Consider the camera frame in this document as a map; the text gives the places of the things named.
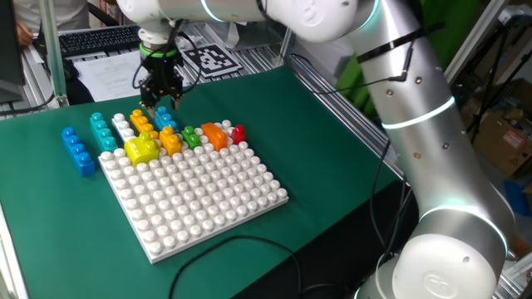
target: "robotic arm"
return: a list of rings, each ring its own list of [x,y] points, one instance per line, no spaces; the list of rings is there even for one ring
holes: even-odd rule
[[[355,299],[491,298],[514,234],[513,213],[483,175],[436,55],[404,0],[118,3],[143,28],[145,58],[168,41],[170,26],[161,21],[167,17],[271,17],[311,42],[349,34],[366,80],[389,78],[369,89],[420,209],[401,256],[377,269]]]

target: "white baseplate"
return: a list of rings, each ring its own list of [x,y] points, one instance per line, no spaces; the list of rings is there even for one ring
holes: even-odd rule
[[[116,132],[118,132],[120,139],[122,139],[122,142],[125,143],[128,140],[132,140],[136,137],[135,132],[130,127],[130,123],[127,122],[126,117],[123,114],[115,114],[115,117],[113,117],[111,121],[116,129]]]
[[[288,194],[246,142],[220,152],[195,129],[203,146],[131,165],[123,149],[98,158],[151,263],[158,262],[288,202]]]

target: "metal frame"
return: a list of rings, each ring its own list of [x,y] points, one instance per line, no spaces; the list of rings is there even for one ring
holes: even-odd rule
[[[52,84],[57,102],[59,105],[64,106],[68,105],[67,84],[65,82],[61,51],[59,50],[56,12],[53,6],[53,1],[39,0],[42,30],[47,44],[48,68],[52,74]]]
[[[18,263],[17,253],[9,233],[9,227],[2,205],[0,204],[0,271],[5,286],[10,294],[9,299],[29,299],[26,283],[22,276],[22,269]]]
[[[296,35],[293,33],[292,29],[287,28],[286,33],[284,34],[283,44],[281,45],[281,51],[279,52],[279,55],[273,59],[273,65],[275,67],[280,67],[289,64],[292,59],[290,53],[295,45]]]
[[[488,7],[480,16],[479,21],[471,30],[469,36],[466,38],[460,49],[447,67],[445,75],[447,82],[451,84],[457,77],[461,70],[466,66],[466,63],[473,56],[474,51],[480,45],[480,42],[485,37],[486,32],[493,27],[500,13],[505,9],[509,0],[491,0]]]

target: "green table surface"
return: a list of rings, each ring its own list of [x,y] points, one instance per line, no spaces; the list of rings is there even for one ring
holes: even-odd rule
[[[167,298],[177,269],[224,238],[248,234],[296,251],[370,196],[378,158],[288,68],[204,84],[173,112],[180,128],[244,125],[250,147],[290,200],[151,265],[97,165],[89,126],[94,112],[111,125],[115,113],[129,115],[138,103],[136,97],[0,121],[0,200],[31,298]],[[96,174],[77,173],[61,142],[67,126],[88,148]],[[392,180],[384,169],[378,189]],[[185,272],[175,297],[230,298],[285,258],[254,241],[226,244]]]

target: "blue block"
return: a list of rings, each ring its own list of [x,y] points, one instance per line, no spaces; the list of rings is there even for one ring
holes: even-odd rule
[[[159,107],[155,112],[155,125],[159,131],[162,131],[165,127],[169,126],[174,129],[174,133],[179,133],[180,130],[177,127],[177,123],[172,119],[172,115],[168,113],[166,107]]]
[[[74,162],[77,171],[82,177],[94,174],[94,162],[91,156],[85,150],[85,145],[80,141],[73,128],[67,127],[61,133],[61,139],[65,149],[70,155],[70,159]]]
[[[532,217],[529,202],[523,194],[523,187],[512,181],[505,181],[506,198],[514,213],[525,217]]]
[[[113,137],[111,130],[109,130],[107,123],[103,120],[103,116],[99,112],[91,116],[91,131],[102,152],[113,152],[118,149],[115,137]]]

